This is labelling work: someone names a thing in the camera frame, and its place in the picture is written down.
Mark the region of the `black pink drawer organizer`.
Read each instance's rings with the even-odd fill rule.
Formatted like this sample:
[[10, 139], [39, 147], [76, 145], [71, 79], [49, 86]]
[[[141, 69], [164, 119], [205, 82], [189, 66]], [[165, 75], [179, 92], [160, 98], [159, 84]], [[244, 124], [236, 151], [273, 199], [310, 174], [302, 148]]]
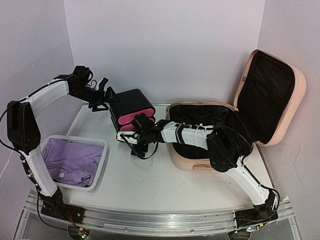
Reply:
[[116, 132], [132, 132], [135, 130], [132, 121], [135, 116], [145, 114], [150, 121], [155, 122], [156, 109], [143, 94], [136, 88], [117, 93], [120, 102], [111, 102], [109, 111]]

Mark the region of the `purple garment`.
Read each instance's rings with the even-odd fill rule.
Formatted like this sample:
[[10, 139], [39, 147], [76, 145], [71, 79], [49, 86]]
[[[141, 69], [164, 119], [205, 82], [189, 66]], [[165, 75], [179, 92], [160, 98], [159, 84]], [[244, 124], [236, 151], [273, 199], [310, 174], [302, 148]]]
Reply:
[[54, 181], [88, 188], [95, 180], [103, 150], [100, 145], [51, 138], [42, 157]]

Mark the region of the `white perforated plastic basket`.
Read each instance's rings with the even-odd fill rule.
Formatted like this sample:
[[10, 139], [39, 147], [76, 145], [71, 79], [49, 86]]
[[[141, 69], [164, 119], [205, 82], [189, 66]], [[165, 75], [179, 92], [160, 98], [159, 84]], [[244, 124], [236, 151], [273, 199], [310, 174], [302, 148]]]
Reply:
[[94, 191], [108, 153], [104, 139], [50, 135], [41, 144], [45, 166], [58, 186]]

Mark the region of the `pink hard-shell suitcase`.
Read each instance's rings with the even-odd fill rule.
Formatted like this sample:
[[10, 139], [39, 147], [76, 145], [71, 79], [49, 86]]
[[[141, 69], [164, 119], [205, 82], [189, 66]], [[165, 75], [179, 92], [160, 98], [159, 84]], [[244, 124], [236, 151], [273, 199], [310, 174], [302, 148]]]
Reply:
[[[214, 101], [178, 101], [168, 118], [189, 125], [223, 125], [250, 144], [273, 146], [284, 137], [305, 93], [303, 73], [281, 59], [254, 50], [249, 56], [232, 104]], [[180, 169], [211, 170], [206, 150], [173, 143], [173, 163]]]

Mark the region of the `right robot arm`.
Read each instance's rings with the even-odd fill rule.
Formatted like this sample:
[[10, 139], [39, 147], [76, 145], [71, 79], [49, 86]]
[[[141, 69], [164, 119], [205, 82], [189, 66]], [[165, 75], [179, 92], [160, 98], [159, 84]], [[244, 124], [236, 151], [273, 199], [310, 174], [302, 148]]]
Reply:
[[239, 215], [245, 224], [270, 221], [277, 213], [279, 192], [267, 187], [245, 165], [253, 146], [231, 127], [216, 124], [187, 124], [181, 120], [152, 122], [144, 113], [134, 117], [134, 139], [139, 144], [171, 143], [207, 151], [209, 164], [230, 176], [250, 197], [253, 207]]

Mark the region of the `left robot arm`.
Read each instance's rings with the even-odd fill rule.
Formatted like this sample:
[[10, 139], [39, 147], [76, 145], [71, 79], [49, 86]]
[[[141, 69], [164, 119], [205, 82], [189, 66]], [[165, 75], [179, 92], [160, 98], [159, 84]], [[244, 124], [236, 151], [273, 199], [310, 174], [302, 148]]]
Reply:
[[37, 117], [66, 96], [87, 102], [93, 112], [107, 111], [109, 103], [120, 101], [113, 88], [106, 87], [107, 78], [98, 81], [95, 88], [89, 86], [92, 79], [89, 67], [76, 66], [71, 74], [60, 74], [28, 96], [9, 102], [1, 115], [6, 117], [7, 138], [12, 144], [9, 149], [19, 154], [27, 177], [42, 197], [52, 198], [61, 191], [42, 156]]

